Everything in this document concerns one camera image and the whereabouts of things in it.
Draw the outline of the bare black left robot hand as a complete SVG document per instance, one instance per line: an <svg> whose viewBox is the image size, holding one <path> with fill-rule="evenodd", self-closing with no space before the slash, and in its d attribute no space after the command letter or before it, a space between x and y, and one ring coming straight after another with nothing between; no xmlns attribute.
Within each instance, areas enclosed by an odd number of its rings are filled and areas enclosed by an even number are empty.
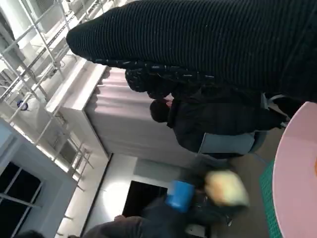
<svg viewBox="0 0 317 238"><path fill-rule="evenodd" d="M243 210L241 205L216 204L206 191L206 174L187 174L173 182L173 192L159 205L164 223L229 223Z"/></svg>

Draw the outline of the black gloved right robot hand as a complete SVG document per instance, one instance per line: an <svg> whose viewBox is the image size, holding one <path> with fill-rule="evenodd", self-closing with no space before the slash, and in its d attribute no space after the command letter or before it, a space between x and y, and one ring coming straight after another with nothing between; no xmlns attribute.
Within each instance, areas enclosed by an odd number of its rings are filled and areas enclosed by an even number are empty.
<svg viewBox="0 0 317 238"><path fill-rule="evenodd" d="M66 41L88 61L183 84L317 100L314 0L136 0Z"/></svg>

